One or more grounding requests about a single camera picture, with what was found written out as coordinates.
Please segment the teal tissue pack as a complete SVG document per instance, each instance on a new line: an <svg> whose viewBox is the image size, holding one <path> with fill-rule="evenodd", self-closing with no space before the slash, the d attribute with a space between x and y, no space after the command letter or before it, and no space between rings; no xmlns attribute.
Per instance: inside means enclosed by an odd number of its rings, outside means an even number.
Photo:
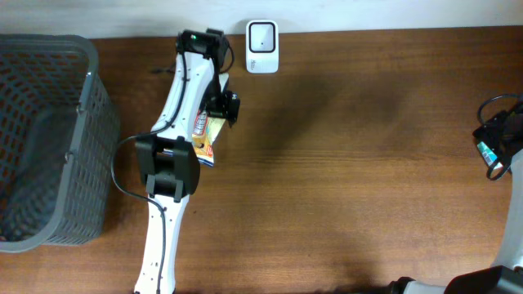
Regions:
<svg viewBox="0 0 523 294"><path fill-rule="evenodd" d="M487 167L492 167L494 170L496 170L503 166L502 163L498 160L498 156L483 141L480 141L476 147L478 148Z"/></svg>

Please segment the yellow snack bag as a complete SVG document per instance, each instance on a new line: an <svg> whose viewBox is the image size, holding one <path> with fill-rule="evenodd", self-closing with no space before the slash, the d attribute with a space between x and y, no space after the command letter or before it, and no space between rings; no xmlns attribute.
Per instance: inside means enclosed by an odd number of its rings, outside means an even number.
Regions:
<svg viewBox="0 0 523 294"><path fill-rule="evenodd" d="M195 119L194 131L192 134L193 147L199 163L208 167L215 164L213 143L218 137L224 123L224 118L212 117L203 106L202 100L200 111Z"/></svg>

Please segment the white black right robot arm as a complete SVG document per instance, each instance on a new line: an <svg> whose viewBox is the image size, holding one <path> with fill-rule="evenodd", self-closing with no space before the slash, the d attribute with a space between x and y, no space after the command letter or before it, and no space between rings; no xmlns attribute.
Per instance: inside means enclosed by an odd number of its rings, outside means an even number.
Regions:
<svg viewBox="0 0 523 294"><path fill-rule="evenodd" d="M391 282L387 293L522 293L522 102L502 110L472 133L488 164L487 178L512 174L512 194L503 240L490 267L461 274L445 286L410 277Z"/></svg>

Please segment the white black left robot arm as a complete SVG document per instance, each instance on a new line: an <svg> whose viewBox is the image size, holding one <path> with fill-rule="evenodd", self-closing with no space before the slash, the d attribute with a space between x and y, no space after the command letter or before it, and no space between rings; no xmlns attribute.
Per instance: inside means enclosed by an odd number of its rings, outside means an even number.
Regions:
<svg viewBox="0 0 523 294"><path fill-rule="evenodd" d="M197 117L237 121L240 100L229 91L223 68L232 50L220 30L184 30L177 36L174 79L149 134L135 148L149 220L145 250L134 291L174 293L175 260L181 223L199 184L200 162L192 138Z"/></svg>

